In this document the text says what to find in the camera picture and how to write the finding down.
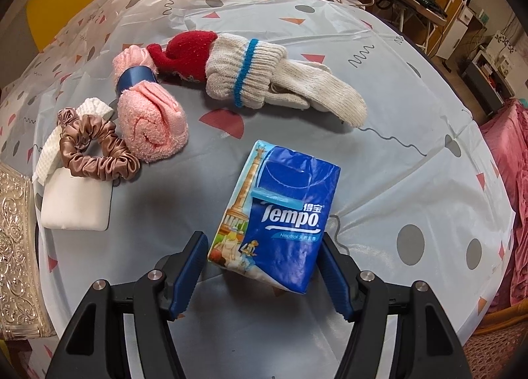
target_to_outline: metal screw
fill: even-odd
[[[416,284],[414,285],[416,286],[416,289],[418,291],[427,291],[429,289],[429,286],[427,285],[427,283],[423,281],[416,281]]]
[[[102,290],[104,287],[106,287],[106,281],[104,279],[99,279],[93,283],[92,287],[97,291]]]
[[[375,277],[376,275],[370,270],[364,270],[360,273],[360,278],[367,282],[373,281]]]
[[[148,273],[147,278],[149,278],[151,281],[157,281],[162,276],[163,276],[162,271],[154,269]]]

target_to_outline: plastic table cover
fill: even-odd
[[[96,0],[9,86],[0,159],[31,175],[60,109],[91,96],[116,106],[112,59],[120,51],[192,29],[280,43],[290,58],[323,62],[363,95],[367,122],[352,130],[315,110],[236,109],[202,85],[166,84],[187,113],[183,151],[114,188],[106,231],[40,226],[41,284],[57,333],[95,280],[138,279],[194,230],[211,239],[250,148],[263,139],[341,166],[332,206],[340,244],[386,282],[427,281],[465,342],[500,285],[514,214],[468,109],[410,44],[361,9],[322,0]],[[34,188],[40,218],[43,187]],[[333,235],[337,219],[327,227]],[[132,375],[141,378],[130,316],[126,328]],[[171,323],[189,378],[330,378],[351,328],[317,272],[300,296],[213,265]],[[380,378],[394,334],[391,317]]]

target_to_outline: white cabinet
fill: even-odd
[[[467,26],[458,18],[455,19],[449,32],[444,36],[444,40],[438,49],[437,56],[448,59],[456,49],[458,43],[467,31]]]

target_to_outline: pink fabric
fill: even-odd
[[[528,297],[528,110],[512,100],[480,130],[516,212],[513,255],[490,308],[497,311]]]
[[[122,137],[140,160],[165,159],[187,143],[185,113],[159,84],[142,81],[123,91],[117,111]]]
[[[158,73],[147,49],[134,44],[119,53],[112,61],[112,65],[114,67],[114,85],[117,84],[123,72],[133,66],[148,66],[154,74]]]

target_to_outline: glove cuff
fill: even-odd
[[[205,65],[207,94],[220,100],[234,96],[237,107],[261,108],[271,74],[286,55],[281,45],[220,34]]]

